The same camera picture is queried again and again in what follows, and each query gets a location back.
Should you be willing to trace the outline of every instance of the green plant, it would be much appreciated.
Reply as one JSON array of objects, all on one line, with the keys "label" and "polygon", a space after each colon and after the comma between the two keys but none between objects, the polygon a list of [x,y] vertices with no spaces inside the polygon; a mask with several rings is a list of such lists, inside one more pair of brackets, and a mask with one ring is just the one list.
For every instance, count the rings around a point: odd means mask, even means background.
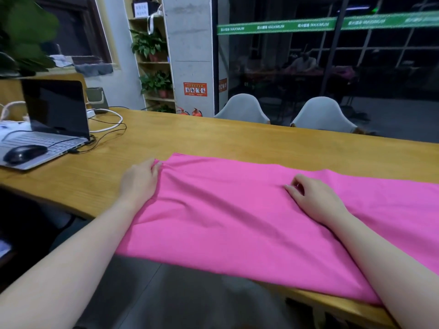
[{"label": "green plant", "polygon": [[169,90],[172,88],[171,75],[163,71],[157,71],[154,74],[145,74],[140,77],[142,83],[141,94],[147,91]]},{"label": "green plant", "polygon": [[40,44],[55,39],[57,32],[57,17],[35,0],[0,0],[0,77],[34,75],[55,67]]},{"label": "green plant", "polygon": [[155,112],[173,113],[175,114],[175,108],[171,108],[168,105],[161,105],[158,109],[154,109]]},{"label": "green plant", "polygon": [[149,54],[154,55],[157,51],[166,49],[166,41],[157,32],[148,34],[144,31],[129,31],[133,34],[133,43],[131,44],[133,53],[137,52],[147,58]]}]

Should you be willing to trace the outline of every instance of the pink cloth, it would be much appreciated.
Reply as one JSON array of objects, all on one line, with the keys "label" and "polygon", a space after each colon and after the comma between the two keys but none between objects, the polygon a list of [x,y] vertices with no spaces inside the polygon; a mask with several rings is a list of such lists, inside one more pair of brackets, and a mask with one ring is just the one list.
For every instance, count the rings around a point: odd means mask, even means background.
[{"label": "pink cloth", "polygon": [[381,303],[343,245],[283,188],[319,178],[349,211],[439,274],[439,185],[172,155],[117,253]]}]

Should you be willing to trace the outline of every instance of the glass wall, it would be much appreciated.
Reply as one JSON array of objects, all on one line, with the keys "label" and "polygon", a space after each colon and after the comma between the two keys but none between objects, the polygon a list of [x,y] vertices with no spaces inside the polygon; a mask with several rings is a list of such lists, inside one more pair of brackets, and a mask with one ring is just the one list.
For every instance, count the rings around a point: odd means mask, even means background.
[{"label": "glass wall", "polygon": [[349,0],[327,67],[341,6],[218,0],[218,109],[250,93],[289,125],[324,94],[368,133],[439,143],[439,0]]}]

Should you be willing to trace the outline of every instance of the laptop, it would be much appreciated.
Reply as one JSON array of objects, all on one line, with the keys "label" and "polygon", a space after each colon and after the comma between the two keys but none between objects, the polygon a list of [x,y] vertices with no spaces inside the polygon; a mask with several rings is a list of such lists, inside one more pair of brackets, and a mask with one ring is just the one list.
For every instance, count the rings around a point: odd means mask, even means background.
[{"label": "laptop", "polygon": [[[11,132],[0,138],[0,166],[29,170],[90,140],[80,81],[22,79],[21,86],[31,132]],[[48,147],[47,153],[17,165],[3,160],[12,148],[31,144]]]}]

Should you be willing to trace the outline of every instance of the flower pot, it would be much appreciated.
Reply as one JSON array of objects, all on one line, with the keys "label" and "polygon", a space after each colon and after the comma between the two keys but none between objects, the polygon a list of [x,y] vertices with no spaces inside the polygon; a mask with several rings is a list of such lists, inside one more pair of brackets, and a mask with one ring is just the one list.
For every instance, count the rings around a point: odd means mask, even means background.
[{"label": "flower pot", "polygon": [[158,62],[158,55],[157,55],[157,53],[156,54],[149,54],[149,60],[151,61],[151,62]]},{"label": "flower pot", "polygon": [[158,96],[160,98],[163,98],[163,99],[167,98],[168,97],[168,90],[159,90],[158,91]]}]

